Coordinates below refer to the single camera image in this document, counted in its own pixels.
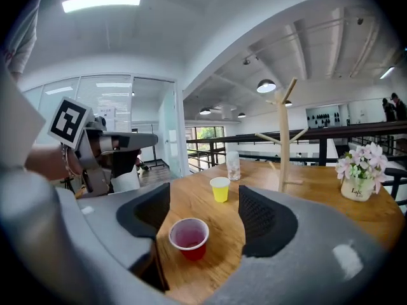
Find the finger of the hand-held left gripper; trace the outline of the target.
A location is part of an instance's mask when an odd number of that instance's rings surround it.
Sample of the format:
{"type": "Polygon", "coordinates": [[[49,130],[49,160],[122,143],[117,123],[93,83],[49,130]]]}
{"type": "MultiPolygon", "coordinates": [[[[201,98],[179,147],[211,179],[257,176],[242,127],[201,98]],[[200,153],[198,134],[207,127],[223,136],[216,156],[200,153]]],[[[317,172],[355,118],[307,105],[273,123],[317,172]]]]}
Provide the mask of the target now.
{"type": "Polygon", "coordinates": [[[104,132],[100,136],[100,151],[101,154],[130,152],[152,147],[157,143],[158,136],[154,133],[104,132]]]}

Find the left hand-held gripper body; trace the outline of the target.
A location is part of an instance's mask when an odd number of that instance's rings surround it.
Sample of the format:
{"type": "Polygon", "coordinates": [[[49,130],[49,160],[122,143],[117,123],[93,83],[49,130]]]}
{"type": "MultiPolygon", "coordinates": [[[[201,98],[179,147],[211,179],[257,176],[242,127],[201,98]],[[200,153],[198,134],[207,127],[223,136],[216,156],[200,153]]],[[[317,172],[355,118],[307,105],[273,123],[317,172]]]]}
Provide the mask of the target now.
{"type": "Polygon", "coordinates": [[[86,186],[83,196],[102,196],[109,192],[112,170],[101,167],[93,156],[90,139],[100,137],[105,127],[92,108],[64,97],[53,115],[48,135],[71,148],[83,169],[86,186]]]}

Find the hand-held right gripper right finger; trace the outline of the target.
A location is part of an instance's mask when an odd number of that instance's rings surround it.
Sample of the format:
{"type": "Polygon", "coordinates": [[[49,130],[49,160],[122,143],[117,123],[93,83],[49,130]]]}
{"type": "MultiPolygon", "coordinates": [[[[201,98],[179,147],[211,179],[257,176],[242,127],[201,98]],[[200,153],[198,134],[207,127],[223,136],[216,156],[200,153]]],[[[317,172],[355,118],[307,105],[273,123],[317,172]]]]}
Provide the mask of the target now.
{"type": "Polygon", "coordinates": [[[204,305],[344,305],[371,281],[383,247],[332,207],[240,186],[238,269],[204,305]]]}

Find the red plastic cup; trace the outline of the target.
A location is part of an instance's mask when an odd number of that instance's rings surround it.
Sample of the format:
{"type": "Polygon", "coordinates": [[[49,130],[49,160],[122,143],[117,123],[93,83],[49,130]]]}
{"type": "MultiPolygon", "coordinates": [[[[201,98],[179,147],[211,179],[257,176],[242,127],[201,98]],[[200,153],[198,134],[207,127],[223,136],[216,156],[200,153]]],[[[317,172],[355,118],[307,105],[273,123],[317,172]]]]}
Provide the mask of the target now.
{"type": "Polygon", "coordinates": [[[197,218],[185,218],[177,221],[169,231],[169,241],[188,260],[197,261],[206,253],[209,239],[208,225],[197,218]]]}

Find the wooden cup tree stand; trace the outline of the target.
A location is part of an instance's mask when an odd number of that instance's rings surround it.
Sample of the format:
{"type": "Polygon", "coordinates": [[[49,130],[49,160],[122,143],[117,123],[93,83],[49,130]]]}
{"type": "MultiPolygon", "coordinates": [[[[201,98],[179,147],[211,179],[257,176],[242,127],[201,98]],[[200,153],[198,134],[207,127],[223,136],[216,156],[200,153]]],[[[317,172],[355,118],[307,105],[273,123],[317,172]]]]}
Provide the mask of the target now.
{"type": "Polygon", "coordinates": [[[277,108],[277,114],[279,119],[279,132],[280,140],[269,137],[262,133],[256,133],[255,136],[278,144],[280,146],[280,169],[279,169],[279,183],[278,183],[278,192],[284,193],[286,191],[287,185],[301,185],[302,181],[293,181],[289,180],[289,158],[290,158],[290,145],[302,137],[307,131],[308,128],[304,128],[302,131],[297,133],[293,138],[289,135],[289,121],[286,102],[297,83],[297,78],[292,78],[289,86],[285,93],[281,91],[275,92],[275,100],[268,101],[269,104],[275,105],[277,108]]]}

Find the yellow plastic cup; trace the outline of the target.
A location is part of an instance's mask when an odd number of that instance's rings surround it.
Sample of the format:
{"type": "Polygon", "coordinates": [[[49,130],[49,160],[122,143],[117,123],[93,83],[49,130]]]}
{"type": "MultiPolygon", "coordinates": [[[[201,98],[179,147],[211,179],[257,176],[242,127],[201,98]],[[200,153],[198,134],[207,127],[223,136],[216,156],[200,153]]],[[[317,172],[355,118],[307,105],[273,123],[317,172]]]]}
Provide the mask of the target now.
{"type": "Polygon", "coordinates": [[[228,200],[228,191],[230,186],[230,180],[227,177],[216,177],[210,180],[210,186],[214,199],[218,203],[224,203],[228,200]]]}

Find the clear plastic cup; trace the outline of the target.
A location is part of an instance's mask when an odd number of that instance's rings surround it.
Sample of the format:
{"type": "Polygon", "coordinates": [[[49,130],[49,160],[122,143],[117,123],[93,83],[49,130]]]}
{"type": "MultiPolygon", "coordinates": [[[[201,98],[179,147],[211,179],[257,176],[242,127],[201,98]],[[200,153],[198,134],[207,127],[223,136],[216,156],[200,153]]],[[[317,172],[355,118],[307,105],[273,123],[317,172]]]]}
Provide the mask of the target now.
{"type": "Polygon", "coordinates": [[[228,178],[231,181],[240,179],[240,158],[237,151],[229,151],[226,153],[226,167],[228,171],[228,178]]]}

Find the person's left hand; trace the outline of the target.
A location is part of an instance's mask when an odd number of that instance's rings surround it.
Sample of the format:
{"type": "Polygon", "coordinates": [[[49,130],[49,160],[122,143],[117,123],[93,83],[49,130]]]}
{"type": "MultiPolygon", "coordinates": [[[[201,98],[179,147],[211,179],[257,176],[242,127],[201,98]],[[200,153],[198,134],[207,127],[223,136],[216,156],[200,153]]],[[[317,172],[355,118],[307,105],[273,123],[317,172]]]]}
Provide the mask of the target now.
{"type": "Polygon", "coordinates": [[[103,168],[112,168],[112,153],[114,151],[111,137],[94,137],[90,139],[93,156],[103,168]]]}

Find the glass partition door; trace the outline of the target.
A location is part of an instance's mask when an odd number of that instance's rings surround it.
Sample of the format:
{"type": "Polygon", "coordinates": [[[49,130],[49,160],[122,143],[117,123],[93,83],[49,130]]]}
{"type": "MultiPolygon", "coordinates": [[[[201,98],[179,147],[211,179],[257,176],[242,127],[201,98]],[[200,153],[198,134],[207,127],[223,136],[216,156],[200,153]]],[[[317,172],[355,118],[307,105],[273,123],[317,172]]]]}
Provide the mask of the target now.
{"type": "Polygon", "coordinates": [[[158,137],[156,145],[142,149],[141,160],[151,166],[158,166],[158,162],[162,161],[174,177],[179,177],[181,166],[175,84],[135,77],[132,93],[131,128],[158,137]]]}

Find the window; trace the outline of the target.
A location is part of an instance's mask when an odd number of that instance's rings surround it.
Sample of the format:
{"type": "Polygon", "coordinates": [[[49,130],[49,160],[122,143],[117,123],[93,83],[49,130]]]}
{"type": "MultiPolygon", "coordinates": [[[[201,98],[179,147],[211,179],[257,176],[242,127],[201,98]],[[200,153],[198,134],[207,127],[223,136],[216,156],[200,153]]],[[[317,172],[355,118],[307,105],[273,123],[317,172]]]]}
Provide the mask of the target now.
{"type": "MultiPolygon", "coordinates": [[[[214,139],[224,137],[223,126],[192,126],[185,128],[186,140],[214,139]]],[[[224,142],[187,142],[188,166],[192,173],[206,170],[212,165],[226,161],[224,142]]]]}

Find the pink flowers in white pot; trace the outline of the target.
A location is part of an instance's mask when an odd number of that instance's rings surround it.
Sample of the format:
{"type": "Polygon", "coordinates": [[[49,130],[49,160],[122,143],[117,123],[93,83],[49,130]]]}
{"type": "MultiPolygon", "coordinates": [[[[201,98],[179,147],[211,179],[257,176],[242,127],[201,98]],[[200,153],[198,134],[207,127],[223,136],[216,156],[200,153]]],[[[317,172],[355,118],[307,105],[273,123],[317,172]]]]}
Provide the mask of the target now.
{"type": "Polygon", "coordinates": [[[378,194],[386,180],[387,164],[382,147],[374,142],[346,152],[335,166],[342,196],[365,202],[372,194],[378,194]]]}

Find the person's white printed shirt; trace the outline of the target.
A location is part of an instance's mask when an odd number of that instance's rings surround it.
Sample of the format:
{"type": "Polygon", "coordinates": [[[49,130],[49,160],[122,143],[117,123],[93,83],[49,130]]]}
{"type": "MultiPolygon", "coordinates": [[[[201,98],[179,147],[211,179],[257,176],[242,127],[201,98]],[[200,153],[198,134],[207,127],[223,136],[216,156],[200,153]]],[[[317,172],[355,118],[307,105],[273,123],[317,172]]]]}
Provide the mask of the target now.
{"type": "Polygon", "coordinates": [[[0,172],[22,168],[45,120],[18,88],[37,40],[41,0],[30,0],[0,44],[0,172]]]}

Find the wood-topped black railing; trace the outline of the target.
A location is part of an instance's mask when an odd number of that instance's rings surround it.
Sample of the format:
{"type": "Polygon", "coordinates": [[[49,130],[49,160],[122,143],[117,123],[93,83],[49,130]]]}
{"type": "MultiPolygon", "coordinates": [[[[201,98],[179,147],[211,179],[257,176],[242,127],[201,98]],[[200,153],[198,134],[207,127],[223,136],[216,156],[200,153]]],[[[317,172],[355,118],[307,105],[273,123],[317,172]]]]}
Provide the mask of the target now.
{"type": "MultiPolygon", "coordinates": [[[[299,132],[299,130],[291,130],[289,132],[289,135],[291,138],[293,138],[299,132]]],[[[263,134],[275,139],[279,138],[278,132],[267,132],[263,134]]],[[[402,170],[407,171],[407,150],[404,151],[401,149],[400,152],[402,153],[402,155],[395,155],[395,152],[398,150],[395,140],[395,135],[397,134],[407,134],[407,121],[365,123],[358,125],[339,126],[334,128],[309,129],[302,137],[293,142],[293,144],[295,146],[302,146],[304,144],[304,141],[307,141],[311,144],[317,144],[319,146],[317,156],[302,156],[300,158],[291,156],[289,160],[315,163],[318,166],[326,166],[328,164],[336,163],[336,160],[340,158],[342,154],[340,153],[336,154],[335,156],[329,156],[328,140],[345,139],[348,143],[357,142],[359,145],[370,142],[381,145],[383,147],[385,155],[387,156],[387,159],[389,161],[402,163],[406,166],[406,168],[402,170]]],[[[212,145],[215,142],[224,142],[225,144],[258,144],[260,142],[270,141],[263,140],[252,133],[214,139],[187,140],[186,142],[207,142],[212,145]]]]}

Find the ceiling light panel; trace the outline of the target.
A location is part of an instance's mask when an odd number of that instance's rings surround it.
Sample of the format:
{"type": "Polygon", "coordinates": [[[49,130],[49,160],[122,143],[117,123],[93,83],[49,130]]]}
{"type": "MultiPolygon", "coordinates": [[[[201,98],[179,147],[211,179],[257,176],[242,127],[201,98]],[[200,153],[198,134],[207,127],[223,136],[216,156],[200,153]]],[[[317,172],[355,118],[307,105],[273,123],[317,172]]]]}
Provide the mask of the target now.
{"type": "Polygon", "coordinates": [[[65,13],[99,6],[138,6],[141,0],[66,0],[62,2],[65,13]]]}

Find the large black pendant lamp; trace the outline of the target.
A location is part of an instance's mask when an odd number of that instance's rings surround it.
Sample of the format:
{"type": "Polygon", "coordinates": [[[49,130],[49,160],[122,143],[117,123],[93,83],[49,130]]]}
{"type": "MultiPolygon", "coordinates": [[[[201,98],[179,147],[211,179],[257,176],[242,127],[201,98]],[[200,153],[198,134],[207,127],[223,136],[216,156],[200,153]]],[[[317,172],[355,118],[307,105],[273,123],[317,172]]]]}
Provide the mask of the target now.
{"type": "Polygon", "coordinates": [[[263,79],[257,85],[258,93],[268,93],[274,91],[277,85],[271,79],[263,79]]]}

